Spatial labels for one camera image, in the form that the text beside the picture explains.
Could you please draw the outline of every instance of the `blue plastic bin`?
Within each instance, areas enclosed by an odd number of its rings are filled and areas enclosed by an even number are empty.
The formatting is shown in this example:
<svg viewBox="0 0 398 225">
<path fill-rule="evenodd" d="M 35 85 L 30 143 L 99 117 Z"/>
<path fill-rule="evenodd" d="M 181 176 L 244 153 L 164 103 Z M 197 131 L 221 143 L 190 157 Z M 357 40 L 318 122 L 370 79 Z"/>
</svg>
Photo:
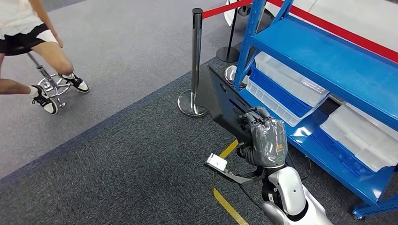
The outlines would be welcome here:
<svg viewBox="0 0 398 225">
<path fill-rule="evenodd" d="M 352 152 L 344 147 L 340 142 L 334 140 L 320 127 L 311 135 L 320 145 L 330 151 L 341 163 L 358 177 L 369 176 L 375 172 L 358 160 Z"/>
<path fill-rule="evenodd" d="M 269 95 L 275 98 L 279 103 L 284 105 L 287 109 L 289 109 L 290 112 L 299 118 L 303 117 L 312 109 L 311 106 L 293 96 L 279 84 L 274 82 L 271 78 L 259 71 L 256 68 L 255 63 L 252 64 L 252 74 L 250 75 L 250 80 L 256 83 L 261 89 L 266 91 Z"/>
</svg>

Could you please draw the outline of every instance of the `stanchion base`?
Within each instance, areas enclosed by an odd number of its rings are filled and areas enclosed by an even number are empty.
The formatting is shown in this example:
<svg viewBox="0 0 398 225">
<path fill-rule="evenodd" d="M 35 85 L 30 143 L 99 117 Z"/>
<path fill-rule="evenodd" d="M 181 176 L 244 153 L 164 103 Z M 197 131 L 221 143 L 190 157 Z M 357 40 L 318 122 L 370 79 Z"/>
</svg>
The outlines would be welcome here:
<svg viewBox="0 0 398 225">
<path fill-rule="evenodd" d="M 235 71 L 236 71 L 236 66 L 230 66 L 224 72 L 224 78 L 227 81 L 227 83 L 231 86 L 234 83 Z M 242 90 L 243 88 L 245 88 L 247 86 L 247 82 L 248 82 L 248 77 L 245 76 L 243 82 L 239 86 L 239 90 Z"/>
<path fill-rule="evenodd" d="M 191 107 L 191 90 L 186 90 L 178 97 L 178 108 L 182 113 L 190 117 L 201 117 L 206 115 L 207 109 L 201 106 Z"/>
<path fill-rule="evenodd" d="M 227 57 L 228 47 L 222 47 L 217 50 L 216 56 L 223 62 L 236 62 L 239 59 L 239 51 L 231 47 L 230 55 Z"/>
</svg>

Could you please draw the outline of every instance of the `dark gray carpet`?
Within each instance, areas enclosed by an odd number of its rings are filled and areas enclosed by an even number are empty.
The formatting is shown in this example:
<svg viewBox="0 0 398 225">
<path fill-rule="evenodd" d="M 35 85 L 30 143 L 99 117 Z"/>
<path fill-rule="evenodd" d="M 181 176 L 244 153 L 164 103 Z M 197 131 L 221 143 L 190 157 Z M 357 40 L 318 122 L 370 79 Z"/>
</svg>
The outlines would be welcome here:
<svg viewBox="0 0 398 225">
<path fill-rule="evenodd" d="M 209 64 L 219 72 L 227 66 Z M 182 76 L 0 180 L 1 224 L 236 224 L 214 199 L 213 173 L 203 166 L 233 137 L 208 116 L 178 111 L 189 82 L 190 74 Z M 308 160 L 290 152 L 305 176 Z M 234 152 L 227 160 L 235 172 L 253 169 Z M 315 164 L 304 184 L 336 225 L 396 224 L 397 213 L 356 221 L 350 212 L 358 198 Z M 214 185 L 249 224 L 270 224 L 236 185 L 217 176 Z M 259 198 L 260 186 L 249 192 Z"/>
</svg>

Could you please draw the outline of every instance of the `chrome stanchion post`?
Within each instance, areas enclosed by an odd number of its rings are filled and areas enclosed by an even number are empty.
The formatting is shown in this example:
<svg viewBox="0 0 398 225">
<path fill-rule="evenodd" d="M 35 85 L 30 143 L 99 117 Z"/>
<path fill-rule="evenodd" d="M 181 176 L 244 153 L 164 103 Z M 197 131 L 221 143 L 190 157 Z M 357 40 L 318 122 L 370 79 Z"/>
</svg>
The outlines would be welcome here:
<svg viewBox="0 0 398 225">
<path fill-rule="evenodd" d="M 192 31 L 192 80 L 191 89 L 184 91 L 178 97 L 178 108 L 187 116 L 201 117 L 207 113 L 207 109 L 195 105 L 196 91 L 199 83 L 200 50 L 202 43 L 202 21 L 203 10 L 194 8 L 193 31 Z"/>
</svg>

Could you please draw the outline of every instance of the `stool leg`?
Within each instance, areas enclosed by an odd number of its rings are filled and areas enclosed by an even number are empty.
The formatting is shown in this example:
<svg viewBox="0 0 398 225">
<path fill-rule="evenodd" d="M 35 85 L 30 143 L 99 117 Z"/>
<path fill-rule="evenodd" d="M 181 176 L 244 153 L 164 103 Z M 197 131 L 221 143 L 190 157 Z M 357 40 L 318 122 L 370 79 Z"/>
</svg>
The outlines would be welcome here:
<svg viewBox="0 0 398 225">
<path fill-rule="evenodd" d="M 63 107 L 65 107 L 66 103 L 61 101 L 59 94 L 58 94 L 58 89 L 59 89 L 58 87 L 55 88 L 55 95 L 56 95 L 57 101 L 60 103 L 60 107 L 63 108 Z"/>
<path fill-rule="evenodd" d="M 27 55 L 33 61 L 33 63 L 36 65 L 36 69 L 45 77 L 45 79 L 50 83 L 50 85 L 53 88 L 57 87 L 57 84 L 54 82 L 52 77 L 48 74 L 48 72 L 44 69 L 44 67 L 39 62 L 37 62 L 35 57 L 33 57 L 33 55 L 30 52 L 28 52 Z"/>
</svg>

